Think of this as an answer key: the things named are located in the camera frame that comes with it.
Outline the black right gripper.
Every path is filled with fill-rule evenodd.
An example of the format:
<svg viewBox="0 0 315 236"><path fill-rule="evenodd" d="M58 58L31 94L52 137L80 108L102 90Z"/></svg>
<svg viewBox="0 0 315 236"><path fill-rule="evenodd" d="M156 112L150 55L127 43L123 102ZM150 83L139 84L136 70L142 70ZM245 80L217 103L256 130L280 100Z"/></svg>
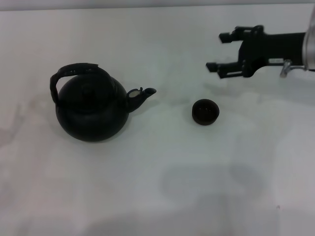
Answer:
<svg viewBox="0 0 315 236"><path fill-rule="evenodd" d="M281 66L286 61L293 66L301 66L302 46L305 33L267 34L264 26L237 26L233 32L219 34L221 43L242 41L238 62L207 62L211 73L217 73L220 79L232 77L249 78L265 66Z"/></svg>

